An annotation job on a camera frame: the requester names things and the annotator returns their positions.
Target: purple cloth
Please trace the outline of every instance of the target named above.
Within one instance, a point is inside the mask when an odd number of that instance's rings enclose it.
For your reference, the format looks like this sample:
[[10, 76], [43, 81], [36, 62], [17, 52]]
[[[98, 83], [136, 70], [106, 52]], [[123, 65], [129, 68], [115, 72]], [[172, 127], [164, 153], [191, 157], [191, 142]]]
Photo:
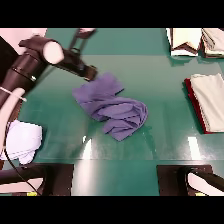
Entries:
[[72, 90], [78, 104], [97, 121], [105, 121], [104, 133], [122, 141], [140, 128], [148, 117], [145, 104], [115, 96], [124, 88], [114, 75], [105, 73], [96, 80]]

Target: robotic arm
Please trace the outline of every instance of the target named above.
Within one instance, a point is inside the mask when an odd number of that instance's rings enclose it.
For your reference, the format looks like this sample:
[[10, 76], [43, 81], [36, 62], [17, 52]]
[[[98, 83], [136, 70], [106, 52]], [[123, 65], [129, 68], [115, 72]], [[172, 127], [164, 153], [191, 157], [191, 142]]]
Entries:
[[12, 111], [20, 99], [26, 101], [23, 96], [35, 86], [48, 65], [72, 72], [87, 81], [95, 78], [97, 70], [81, 60], [81, 49], [72, 51], [78, 38], [85, 42], [94, 32], [95, 28], [78, 29], [68, 50], [56, 40], [38, 35], [19, 43], [26, 51], [8, 70], [0, 87], [0, 154], [4, 149], [6, 127]]

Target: white cable tie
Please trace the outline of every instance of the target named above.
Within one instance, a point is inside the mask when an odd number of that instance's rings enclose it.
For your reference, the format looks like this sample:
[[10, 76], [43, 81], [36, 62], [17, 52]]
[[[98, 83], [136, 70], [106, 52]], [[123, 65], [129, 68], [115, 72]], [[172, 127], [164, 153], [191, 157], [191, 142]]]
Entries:
[[10, 92], [9, 90], [7, 90], [7, 89], [5, 89], [5, 88], [3, 88], [3, 87], [0, 87], [0, 89], [3, 90], [4, 92], [10, 94], [10, 95], [13, 95], [13, 96], [15, 96], [15, 97], [17, 97], [17, 98], [23, 100], [24, 102], [27, 102], [27, 99], [26, 99], [26, 98], [23, 98], [23, 97], [21, 97], [21, 96], [17, 96], [16, 94]]

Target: yellow label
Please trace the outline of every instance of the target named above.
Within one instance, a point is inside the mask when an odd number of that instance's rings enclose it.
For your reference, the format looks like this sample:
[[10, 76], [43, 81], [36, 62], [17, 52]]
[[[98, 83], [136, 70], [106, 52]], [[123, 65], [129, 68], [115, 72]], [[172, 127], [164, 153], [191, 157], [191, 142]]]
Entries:
[[27, 196], [37, 196], [37, 192], [28, 192]]
[[198, 192], [198, 193], [195, 193], [196, 196], [205, 196], [205, 194], [201, 193], [201, 192]]

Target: table surface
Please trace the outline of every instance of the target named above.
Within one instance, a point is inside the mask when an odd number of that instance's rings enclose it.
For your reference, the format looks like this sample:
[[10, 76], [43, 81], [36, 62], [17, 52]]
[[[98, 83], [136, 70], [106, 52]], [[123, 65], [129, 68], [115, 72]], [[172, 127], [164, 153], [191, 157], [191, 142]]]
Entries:
[[[49, 28], [46, 36], [67, 48], [74, 31]], [[48, 68], [19, 120], [44, 128], [35, 162], [75, 164], [72, 195], [158, 195], [158, 164], [211, 164], [224, 177], [224, 134], [202, 134], [183, 85], [195, 73], [222, 74], [224, 60], [171, 58], [164, 28], [99, 28], [83, 53], [99, 74], [109, 71], [122, 82], [120, 96], [145, 103], [149, 117], [117, 142], [73, 98], [85, 81]]]

